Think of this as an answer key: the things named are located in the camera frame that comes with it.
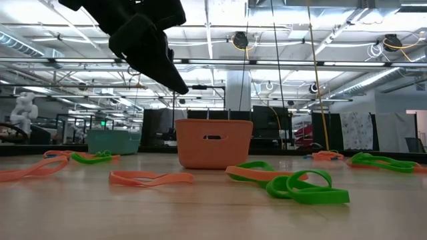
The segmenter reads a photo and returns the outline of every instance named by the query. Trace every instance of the wooden floor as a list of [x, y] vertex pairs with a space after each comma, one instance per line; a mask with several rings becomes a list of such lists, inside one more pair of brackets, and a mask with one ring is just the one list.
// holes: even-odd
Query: wooden floor
[[[2, 157], [22, 169], [41, 156]], [[313, 165], [302, 157], [251, 156], [275, 169], [328, 169], [346, 205], [300, 205], [231, 181], [223, 171], [183, 169], [177, 155], [139, 154], [118, 165], [70, 163], [44, 178], [0, 183], [0, 239], [426, 239], [427, 176]], [[112, 169], [188, 172], [194, 184], [108, 184]], [[316, 176], [308, 180], [324, 182]]]

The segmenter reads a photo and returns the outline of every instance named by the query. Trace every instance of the orange basket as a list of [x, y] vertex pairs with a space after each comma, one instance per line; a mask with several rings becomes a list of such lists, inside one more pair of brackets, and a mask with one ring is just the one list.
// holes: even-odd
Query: orange basket
[[176, 122], [179, 163], [192, 169], [225, 169], [246, 162], [251, 121], [181, 119]]

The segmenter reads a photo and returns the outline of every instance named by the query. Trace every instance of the white curtain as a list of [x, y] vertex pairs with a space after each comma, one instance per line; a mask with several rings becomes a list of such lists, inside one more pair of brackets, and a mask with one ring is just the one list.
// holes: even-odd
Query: white curtain
[[406, 138], [414, 138], [415, 115], [405, 113], [376, 114], [376, 128], [380, 151], [409, 153]]
[[372, 150], [374, 147], [374, 126], [367, 113], [342, 113], [341, 128], [344, 149]]

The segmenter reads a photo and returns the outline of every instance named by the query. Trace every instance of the desk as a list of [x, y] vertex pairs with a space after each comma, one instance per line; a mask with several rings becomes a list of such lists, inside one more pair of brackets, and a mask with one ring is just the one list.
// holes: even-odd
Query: desk
[[[0, 169], [41, 156], [2, 157]], [[182, 169], [174, 154], [122, 157], [119, 165], [71, 162], [46, 178], [0, 183], [0, 239], [425, 239], [427, 179], [389, 171], [313, 165], [302, 157], [250, 156], [277, 170], [332, 167], [347, 205], [273, 199], [223, 171]], [[193, 173], [194, 184], [151, 189], [108, 184], [113, 169]], [[324, 182], [312, 177], [312, 183]]]

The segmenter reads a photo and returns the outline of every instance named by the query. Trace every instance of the plastic basket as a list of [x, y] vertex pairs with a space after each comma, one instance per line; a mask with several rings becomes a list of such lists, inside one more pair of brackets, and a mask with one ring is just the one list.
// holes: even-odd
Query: plastic basket
[[138, 152], [141, 133], [114, 130], [88, 130], [86, 137], [89, 152], [111, 151], [114, 155], [129, 155]]
[[246, 162], [251, 121], [176, 121], [179, 163], [192, 169], [225, 169]]

